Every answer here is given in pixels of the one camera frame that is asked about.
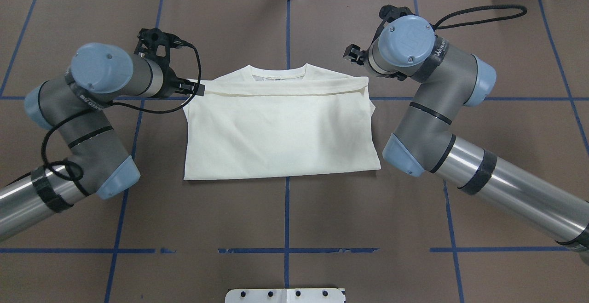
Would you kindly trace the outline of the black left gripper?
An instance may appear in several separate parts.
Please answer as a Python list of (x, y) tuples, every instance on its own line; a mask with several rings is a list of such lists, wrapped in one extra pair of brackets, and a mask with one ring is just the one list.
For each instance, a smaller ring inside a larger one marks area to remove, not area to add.
[(172, 68), (161, 68), (162, 87), (159, 90), (159, 98), (168, 98), (173, 93), (204, 96), (205, 85), (199, 80), (193, 81), (177, 77)]

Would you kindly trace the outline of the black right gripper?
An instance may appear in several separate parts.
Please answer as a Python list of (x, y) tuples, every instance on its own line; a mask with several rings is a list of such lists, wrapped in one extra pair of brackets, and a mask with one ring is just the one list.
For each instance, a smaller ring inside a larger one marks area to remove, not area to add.
[(398, 79), (399, 81), (408, 78), (396, 66), (385, 60), (378, 48), (361, 50), (358, 45), (351, 44), (345, 49), (343, 58), (351, 63), (365, 66), (368, 72), (377, 77)]

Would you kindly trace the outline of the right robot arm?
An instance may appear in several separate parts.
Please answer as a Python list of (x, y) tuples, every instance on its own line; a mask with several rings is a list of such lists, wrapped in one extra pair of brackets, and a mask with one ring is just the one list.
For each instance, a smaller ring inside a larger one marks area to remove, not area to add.
[(382, 155), (400, 171), (429, 172), (521, 219), (588, 262), (588, 202), (528, 173), (452, 130), (464, 107), (476, 107), (492, 91), (492, 66), (436, 35), (410, 12), (382, 17), (366, 50), (345, 49), (344, 58), (379, 77), (410, 78), (420, 86)]

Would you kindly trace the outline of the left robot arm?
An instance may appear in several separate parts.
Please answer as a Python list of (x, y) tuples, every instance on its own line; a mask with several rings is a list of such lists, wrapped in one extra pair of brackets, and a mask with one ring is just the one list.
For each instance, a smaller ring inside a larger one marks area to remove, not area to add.
[(107, 200), (139, 181), (133, 157), (105, 108), (119, 96), (165, 98), (163, 69), (118, 46), (80, 47), (64, 75), (45, 81), (24, 101), (25, 112), (46, 129), (42, 165), (1, 190), (1, 240), (71, 209), (96, 194)]

